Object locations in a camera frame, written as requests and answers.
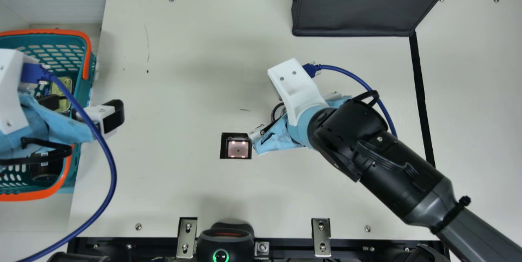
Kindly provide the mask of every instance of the metal bracket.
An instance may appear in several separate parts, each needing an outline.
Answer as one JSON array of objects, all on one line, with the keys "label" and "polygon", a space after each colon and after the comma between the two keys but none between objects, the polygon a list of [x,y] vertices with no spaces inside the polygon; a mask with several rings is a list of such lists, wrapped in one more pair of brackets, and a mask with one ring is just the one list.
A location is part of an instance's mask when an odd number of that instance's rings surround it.
[{"label": "metal bracket", "polygon": [[312,218],[312,238],[315,257],[331,257],[330,218]]},{"label": "metal bracket", "polygon": [[268,259],[270,253],[270,243],[269,242],[256,242],[254,246],[254,257],[260,259]]},{"label": "metal bracket", "polygon": [[196,218],[180,218],[177,229],[176,258],[190,259],[196,251]]}]

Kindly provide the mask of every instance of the black strap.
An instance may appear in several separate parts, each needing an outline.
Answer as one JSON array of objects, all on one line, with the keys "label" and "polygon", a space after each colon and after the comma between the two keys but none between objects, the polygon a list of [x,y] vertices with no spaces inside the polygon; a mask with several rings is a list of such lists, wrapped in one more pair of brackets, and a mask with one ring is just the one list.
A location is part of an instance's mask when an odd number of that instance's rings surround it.
[{"label": "black strap", "polygon": [[52,162],[56,160],[62,160],[63,158],[71,156],[73,153],[73,149],[70,145],[64,145],[35,138],[21,138],[20,140],[22,142],[22,148],[24,149],[29,144],[35,144],[43,147],[54,148],[55,150],[50,151],[47,156],[0,159],[0,167],[17,164],[39,164],[43,162]]},{"label": "black strap", "polygon": [[449,225],[449,223],[451,223],[451,221],[453,221],[453,219],[455,219],[455,217],[457,217],[457,215],[462,210],[464,210],[464,207],[468,206],[470,203],[471,203],[471,198],[470,197],[468,197],[468,196],[462,197],[458,201],[458,204],[455,207],[453,207],[452,210],[450,210],[446,214],[446,216],[444,217],[444,219],[442,219],[442,221],[440,221],[436,226],[431,227],[429,229],[429,230],[431,230],[431,233],[432,234],[438,234],[441,230],[444,229],[444,227]]}]

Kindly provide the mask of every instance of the teal shopping basket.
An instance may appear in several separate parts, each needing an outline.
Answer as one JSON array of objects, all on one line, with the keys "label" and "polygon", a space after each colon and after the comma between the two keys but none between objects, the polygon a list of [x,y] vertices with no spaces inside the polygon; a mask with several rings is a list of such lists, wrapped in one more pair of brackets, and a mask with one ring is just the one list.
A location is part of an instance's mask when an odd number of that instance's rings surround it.
[{"label": "teal shopping basket", "polygon": [[[69,85],[74,97],[82,106],[88,106],[96,57],[91,53],[89,37],[80,31],[61,29],[33,29],[0,33],[0,48],[16,49],[47,64],[65,85]],[[54,93],[54,84],[39,84],[34,96]],[[71,106],[60,100],[60,109],[70,116]],[[25,201],[43,199],[60,188],[74,187],[80,145],[73,147],[73,154],[63,160],[60,175],[34,176],[28,165],[11,165],[0,178],[0,201]]]}]

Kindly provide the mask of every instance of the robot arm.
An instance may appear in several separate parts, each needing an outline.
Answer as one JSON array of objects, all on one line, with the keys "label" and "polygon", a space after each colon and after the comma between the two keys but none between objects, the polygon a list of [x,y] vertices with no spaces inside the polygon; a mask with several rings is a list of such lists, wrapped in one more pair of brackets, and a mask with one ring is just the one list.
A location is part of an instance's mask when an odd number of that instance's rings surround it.
[{"label": "robot arm", "polygon": [[[287,110],[295,102],[285,93],[304,93],[299,87],[313,82],[302,73],[294,59],[268,71]],[[316,86],[310,90],[318,93]],[[311,105],[299,101],[306,108],[288,114],[293,141],[317,150],[351,180],[360,181],[407,225],[428,227],[461,260],[522,261],[517,244],[465,208],[468,197],[457,202],[451,181],[387,132],[386,121],[373,109],[377,91],[354,97],[339,108],[324,106],[316,97],[312,96]]]}]

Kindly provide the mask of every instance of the white table surface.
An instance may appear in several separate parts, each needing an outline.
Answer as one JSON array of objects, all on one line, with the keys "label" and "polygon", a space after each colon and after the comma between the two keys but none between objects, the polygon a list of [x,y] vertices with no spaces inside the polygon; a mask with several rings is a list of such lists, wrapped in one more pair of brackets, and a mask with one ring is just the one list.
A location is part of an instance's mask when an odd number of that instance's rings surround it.
[{"label": "white table surface", "polygon": [[[315,151],[219,159],[222,132],[267,123],[278,96],[266,71],[292,57],[364,78],[382,93],[399,138],[424,155],[408,39],[293,37],[290,5],[107,0],[92,101],[122,99],[126,121],[108,140],[116,193],[82,236],[176,236],[179,218],[195,216],[198,233],[238,218],[256,236],[310,238],[310,219],[321,217],[331,219],[332,238],[433,239],[427,229],[405,226]],[[315,81],[324,94],[364,91],[332,72]],[[84,145],[71,230],[96,210],[108,182],[97,143]]]},{"label": "white table surface", "polygon": [[[517,243],[520,2],[445,0],[419,27],[437,167],[458,197],[472,197],[471,210]],[[328,217],[332,238],[433,239],[314,151],[218,159],[221,132],[266,123],[277,103],[266,69],[292,57],[364,78],[399,138],[424,155],[408,39],[293,37],[290,4],[107,0],[93,100],[122,99],[126,122],[108,141],[119,169],[115,197],[83,236],[176,236],[179,217],[197,216],[198,232],[233,217],[257,236],[309,238],[310,219]],[[315,80],[323,93],[363,91],[326,71]],[[95,211],[108,181],[99,147],[84,145],[69,229]]]}]

